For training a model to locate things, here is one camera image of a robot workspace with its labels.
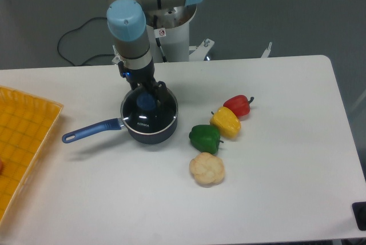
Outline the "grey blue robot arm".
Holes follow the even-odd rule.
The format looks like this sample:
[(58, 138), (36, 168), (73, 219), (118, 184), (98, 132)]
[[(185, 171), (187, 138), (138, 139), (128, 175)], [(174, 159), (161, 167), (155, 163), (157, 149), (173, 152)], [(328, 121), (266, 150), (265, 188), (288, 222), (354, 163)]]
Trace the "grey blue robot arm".
[(116, 64), (132, 90), (142, 86), (160, 102), (168, 89), (154, 78), (154, 62), (189, 59), (189, 23), (203, 0), (106, 0)]

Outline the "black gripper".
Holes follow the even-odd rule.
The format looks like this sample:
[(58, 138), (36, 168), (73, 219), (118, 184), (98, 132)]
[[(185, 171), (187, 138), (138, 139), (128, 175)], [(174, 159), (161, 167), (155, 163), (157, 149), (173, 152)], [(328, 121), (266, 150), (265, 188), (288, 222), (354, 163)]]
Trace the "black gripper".
[(125, 78), (130, 84), (130, 88), (134, 91), (140, 85), (146, 87), (148, 93), (159, 102), (161, 105), (165, 104), (168, 98), (168, 89), (163, 81), (156, 81), (154, 78), (154, 62), (150, 63), (137, 70), (132, 70), (124, 66), (123, 62), (118, 63), (120, 76)]

